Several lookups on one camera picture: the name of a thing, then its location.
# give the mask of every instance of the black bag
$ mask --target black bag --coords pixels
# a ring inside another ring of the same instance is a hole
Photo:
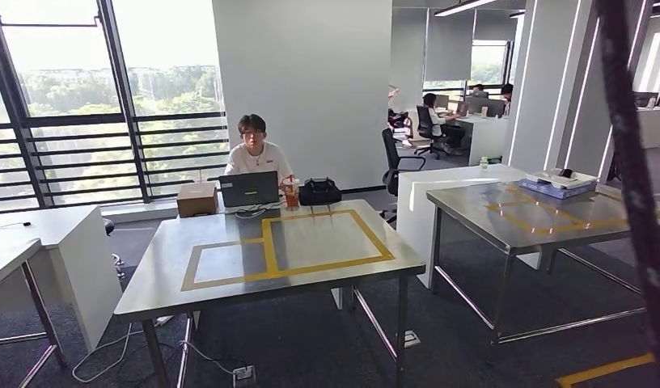
[[[330,205],[342,200],[342,192],[330,178],[307,179],[299,188],[302,206]]]

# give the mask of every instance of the tabletop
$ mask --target tabletop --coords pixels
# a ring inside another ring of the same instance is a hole
[[[416,252],[364,200],[163,221],[116,315],[138,321],[425,271]]]
[[[96,205],[0,214],[0,241],[39,238],[44,249],[57,247]]]
[[[0,281],[37,253],[41,245],[38,238],[9,241],[8,243],[0,242]]]
[[[620,190],[604,185],[565,200],[521,188],[517,182],[430,190],[426,195],[511,255],[625,238],[630,233]]]

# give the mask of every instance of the white t-shirt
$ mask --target white t-shirt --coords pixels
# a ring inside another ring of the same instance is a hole
[[[280,147],[267,141],[264,141],[264,151],[259,156],[249,154],[244,143],[237,145],[230,151],[225,167],[225,175],[266,171],[277,171],[278,181],[293,174]]]

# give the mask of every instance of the laptop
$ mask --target laptop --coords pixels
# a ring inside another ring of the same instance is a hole
[[[223,205],[226,208],[264,205],[278,202],[277,171],[223,175],[221,183]]]

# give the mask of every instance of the power cord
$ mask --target power cord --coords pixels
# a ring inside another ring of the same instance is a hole
[[[98,378],[98,377],[101,376],[102,374],[108,372],[109,369],[111,369],[111,368],[113,368],[114,366],[120,364],[120,362],[123,361],[123,357],[125,356],[125,352],[128,350],[128,342],[130,341],[130,336],[131,336],[131,335],[135,335],[135,334],[139,334],[139,333],[142,333],[142,332],[143,332],[143,331],[141,331],[141,330],[138,330],[138,331],[132,331],[132,330],[133,330],[133,324],[130,323],[130,324],[128,325],[128,334],[123,335],[123,336],[120,337],[119,339],[116,339],[116,340],[114,340],[114,341],[112,341],[112,342],[109,342],[108,344],[101,345],[101,346],[99,346],[98,348],[96,348],[95,350],[89,352],[89,353],[88,353],[88,354],[87,354],[82,360],[80,360],[80,362],[79,362],[79,363],[73,368],[73,373],[72,373],[72,374],[73,374],[73,378],[74,378],[75,380],[78,380],[78,381],[81,382],[81,383],[87,384],[87,383],[93,382],[96,378]],[[118,357],[118,360],[116,360],[116,362],[114,362],[113,364],[110,364],[108,367],[106,367],[106,369],[102,370],[101,372],[97,373],[95,376],[93,376],[93,377],[91,377],[91,378],[84,379],[84,378],[81,378],[81,377],[79,377],[79,376],[77,375],[76,371],[78,370],[78,368],[79,368],[79,367],[80,367],[80,366],[81,366],[81,365],[82,365],[82,364],[83,364],[88,358],[90,358],[90,356],[91,356],[92,354],[94,354],[96,351],[98,351],[98,350],[100,350],[100,349],[106,348],[107,346],[111,346],[111,345],[117,344],[117,343],[121,342],[122,340],[125,340],[125,344],[123,345],[123,352],[121,353],[121,356]]]

